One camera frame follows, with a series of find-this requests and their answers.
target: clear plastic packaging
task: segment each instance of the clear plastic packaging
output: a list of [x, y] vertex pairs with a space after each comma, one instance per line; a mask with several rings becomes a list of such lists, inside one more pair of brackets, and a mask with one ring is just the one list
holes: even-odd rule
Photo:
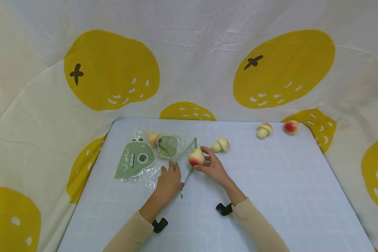
[[187, 156], [196, 148], [196, 138], [170, 133], [156, 133], [136, 127], [123, 150], [115, 178], [134, 180], [148, 188], [156, 188], [161, 167], [168, 169], [168, 161], [178, 162], [181, 182], [186, 183], [193, 167]]

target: grid pattern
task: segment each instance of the grid pattern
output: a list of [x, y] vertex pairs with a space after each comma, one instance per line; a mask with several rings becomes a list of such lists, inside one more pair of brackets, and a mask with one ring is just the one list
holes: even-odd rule
[[[139, 209], [152, 190], [113, 178], [122, 151], [137, 125], [197, 137], [198, 146], [218, 137], [230, 142], [218, 157], [228, 174], [276, 228], [292, 252], [374, 251], [359, 220], [317, 146], [302, 125], [296, 136], [282, 124], [273, 135], [256, 138], [257, 122], [212, 122], [122, 118], [115, 121], [65, 232], [59, 252], [99, 252]], [[255, 251], [232, 215], [215, 207], [229, 204], [224, 191], [194, 171], [159, 215], [169, 225], [153, 234], [142, 251]]]

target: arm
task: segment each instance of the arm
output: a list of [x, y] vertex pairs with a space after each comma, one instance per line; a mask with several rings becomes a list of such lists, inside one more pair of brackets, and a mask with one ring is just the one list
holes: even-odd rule
[[259, 252], [289, 252], [283, 239], [234, 181], [223, 186], [232, 202], [232, 211], [241, 228]]
[[112, 238], [103, 252], [136, 252], [150, 237], [154, 230], [152, 222], [183, 187], [178, 164], [173, 165], [170, 161], [169, 170], [165, 167], [161, 170], [154, 193]]
[[209, 155], [205, 157], [209, 162], [202, 166], [196, 165], [195, 170], [205, 173], [223, 187], [232, 202], [235, 219], [248, 234], [255, 248], [259, 252], [289, 252], [277, 231], [229, 177], [215, 153], [204, 146], [201, 149]]

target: beige sleeve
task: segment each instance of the beige sleeve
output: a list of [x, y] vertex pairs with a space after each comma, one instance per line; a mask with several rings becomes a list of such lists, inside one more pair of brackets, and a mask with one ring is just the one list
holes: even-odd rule
[[232, 211], [258, 252], [289, 252], [277, 231], [248, 198], [232, 206]]
[[103, 252], [136, 252], [153, 232], [154, 227], [136, 211], [115, 234]]

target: fabric backdrop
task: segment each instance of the fabric backdrop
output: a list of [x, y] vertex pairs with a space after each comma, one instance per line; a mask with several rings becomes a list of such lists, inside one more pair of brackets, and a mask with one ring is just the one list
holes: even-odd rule
[[378, 249], [378, 0], [0, 0], [0, 252], [56, 251], [118, 117], [303, 122]]

